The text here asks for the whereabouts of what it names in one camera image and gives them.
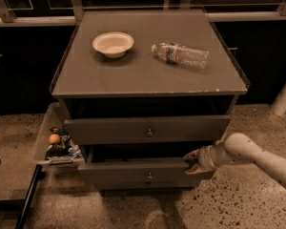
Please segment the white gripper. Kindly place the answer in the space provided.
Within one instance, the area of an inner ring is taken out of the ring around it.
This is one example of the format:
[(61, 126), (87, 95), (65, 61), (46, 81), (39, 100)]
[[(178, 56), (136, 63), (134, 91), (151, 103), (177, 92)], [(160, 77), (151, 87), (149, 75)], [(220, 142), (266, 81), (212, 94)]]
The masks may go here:
[(200, 174), (202, 171), (211, 172), (218, 168), (212, 159), (211, 148), (212, 146), (204, 146), (199, 150), (190, 151), (183, 157), (185, 162), (198, 161), (198, 164), (185, 171), (186, 175), (193, 176)]

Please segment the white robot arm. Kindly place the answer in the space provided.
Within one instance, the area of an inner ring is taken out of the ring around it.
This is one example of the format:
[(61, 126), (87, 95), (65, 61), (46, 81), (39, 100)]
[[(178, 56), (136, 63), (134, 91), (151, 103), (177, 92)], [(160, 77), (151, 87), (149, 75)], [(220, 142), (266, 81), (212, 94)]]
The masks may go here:
[(222, 165), (253, 163), (286, 189), (286, 158), (266, 151), (242, 133), (228, 134), (223, 142), (193, 150), (183, 160), (189, 165), (187, 175), (211, 172)]

